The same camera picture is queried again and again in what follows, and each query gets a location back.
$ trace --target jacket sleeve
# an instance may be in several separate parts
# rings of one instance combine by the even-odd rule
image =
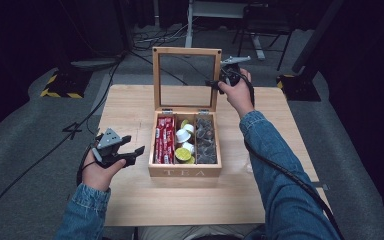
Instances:
[[[101,239],[110,196],[110,189],[102,192],[81,183],[54,239]]]
[[[256,153],[312,185],[301,162],[261,112],[245,115],[240,129]],[[252,154],[250,160],[266,211],[268,239],[338,239],[321,207],[300,186]]]

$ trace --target open lid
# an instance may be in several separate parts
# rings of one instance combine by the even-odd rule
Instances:
[[[199,57],[200,65],[209,68],[209,79],[218,81],[220,74],[221,49],[207,48],[180,48],[180,47],[154,47],[153,48],[153,70],[154,70],[154,105],[156,111],[170,109],[176,112],[206,110],[216,111],[217,94],[216,89],[209,86],[173,86],[162,84],[161,69],[162,59],[167,56],[188,59]],[[195,67],[189,67],[191,71],[200,71]]]

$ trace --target hand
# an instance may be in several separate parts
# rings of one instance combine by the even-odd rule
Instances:
[[[251,82],[251,73],[242,68],[241,73]],[[252,106],[251,103],[251,95],[245,80],[241,79],[234,87],[219,81],[218,86],[226,93],[227,101],[236,109],[240,118],[254,110],[254,106]]]
[[[92,150],[90,150],[83,166],[92,162],[95,162],[95,157],[93,156]],[[126,164],[126,160],[124,159],[117,161],[107,169],[100,167],[98,164],[91,164],[83,169],[83,184],[96,190],[106,192],[110,187],[112,178],[123,168],[124,164]]]

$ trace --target person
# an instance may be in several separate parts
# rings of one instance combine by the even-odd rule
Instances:
[[[251,81],[248,71],[241,69],[241,73]],[[263,113],[254,109],[246,82],[241,79],[234,87],[223,82],[218,85],[237,111],[239,128],[250,147],[311,186],[300,161],[280,133]],[[92,161],[93,155],[89,153],[85,165]],[[265,225],[222,225],[206,235],[233,235],[245,240],[339,239],[322,208],[300,186],[252,154],[250,161],[266,212]],[[55,239],[69,239],[73,236],[78,239],[101,239],[111,194],[109,185],[124,164],[125,161],[121,160],[108,169],[102,169],[96,164],[85,168],[83,183],[69,202]],[[199,234],[204,232],[203,228],[211,231],[208,226],[141,227],[139,239],[204,239]]]

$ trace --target wooden table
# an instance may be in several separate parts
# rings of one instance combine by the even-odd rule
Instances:
[[[121,170],[111,183],[106,226],[161,226],[263,223],[264,208],[239,130],[239,117],[219,95],[217,124],[223,169],[218,178],[151,178],[148,172],[154,117],[153,85],[111,87],[99,127],[131,135],[120,153],[145,145],[136,165]],[[301,163],[313,182],[319,179],[282,91],[255,88],[256,109],[264,113]],[[323,190],[318,189],[326,201]]]

